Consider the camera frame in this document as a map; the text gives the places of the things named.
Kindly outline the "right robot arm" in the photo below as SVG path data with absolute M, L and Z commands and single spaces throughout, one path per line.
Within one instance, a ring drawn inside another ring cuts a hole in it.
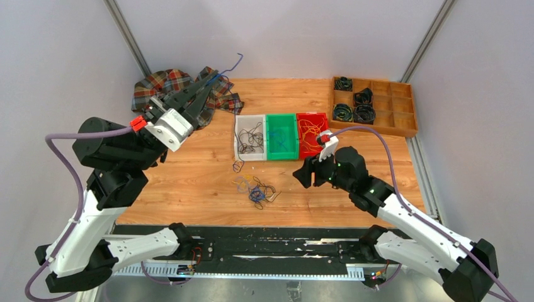
M 355 148 L 340 148 L 326 159 L 307 157 L 293 176 L 305 188 L 328 182 L 346 191 L 358 209 L 408 235 L 404 239 L 384 227 L 370 227 L 360 244 L 366 261 L 399 262 L 434 280 L 454 301 L 482 301 L 495 284 L 499 269 L 492 243 L 475 242 L 413 208 L 393 186 L 368 173 Z

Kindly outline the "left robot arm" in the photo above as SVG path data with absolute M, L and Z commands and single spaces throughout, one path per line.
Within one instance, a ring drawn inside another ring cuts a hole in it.
M 51 293 L 87 291 L 143 260 L 171 255 L 185 260 L 192 254 L 193 239 L 182 223 L 130 240 L 104 235 L 146 186 L 145 171 L 198 128 L 218 75 L 213 70 L 169 96 L 151 97 L 128 126 L 92 117 L 77 133 L 46 137 L 49 147 L 56 139 L 72 139 L 80 163 L 93 170 L 85 184 L 74 179 L 79 201 L 60 237 L 35 251 L 40 268 L 50 271 L 45 282 Z

